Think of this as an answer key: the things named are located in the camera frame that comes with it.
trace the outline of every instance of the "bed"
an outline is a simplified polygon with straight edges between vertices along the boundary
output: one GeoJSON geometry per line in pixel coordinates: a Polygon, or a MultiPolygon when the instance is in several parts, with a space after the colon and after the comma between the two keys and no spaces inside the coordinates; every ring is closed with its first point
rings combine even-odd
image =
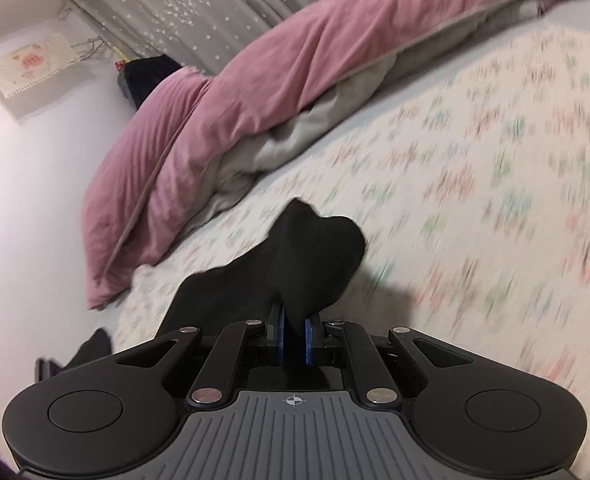
{"type": "Polygon", "coordinates": [[[154,337],[184,277],[259,243],[294,196],[368,240],[324,317],[412,326],[568,388],[590,477],[590,0],[405,78],[139,267],[116,350],[154,337]]]}

